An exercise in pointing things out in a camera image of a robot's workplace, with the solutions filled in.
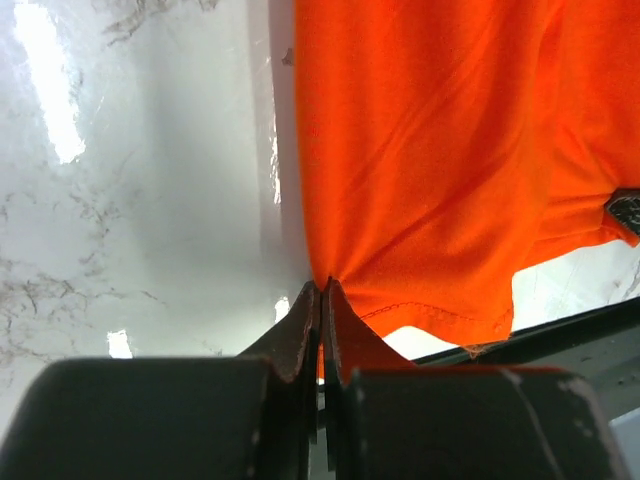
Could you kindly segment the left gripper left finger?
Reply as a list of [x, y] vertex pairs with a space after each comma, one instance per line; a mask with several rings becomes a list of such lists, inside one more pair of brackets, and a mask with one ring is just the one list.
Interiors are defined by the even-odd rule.
[[46, 367], [1, 447], [5, 479], [305, 479], [316, 433], [320, 294], [233, 357]]

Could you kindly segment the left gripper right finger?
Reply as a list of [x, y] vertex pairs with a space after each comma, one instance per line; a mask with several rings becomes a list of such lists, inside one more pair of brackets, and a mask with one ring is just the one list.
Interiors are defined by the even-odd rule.
[[594, 388], [525, 365], [420, 366], [322, 295], [328, 466], [340, 479], [624, 479]]

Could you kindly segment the orange t shirt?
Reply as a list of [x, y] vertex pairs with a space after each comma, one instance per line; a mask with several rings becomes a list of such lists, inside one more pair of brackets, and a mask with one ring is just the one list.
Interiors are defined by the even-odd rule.
[[378, 335], [475, 352], [516, 272], [639, 236], [635, 1], [299, 1], [296, 121], [313, 277]]

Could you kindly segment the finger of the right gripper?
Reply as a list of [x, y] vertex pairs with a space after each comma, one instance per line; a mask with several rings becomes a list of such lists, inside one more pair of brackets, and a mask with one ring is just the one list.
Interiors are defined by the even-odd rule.
[[608, 188], [603, 191], [604, 242], [623, 241], [639, 245], [639, 189]]

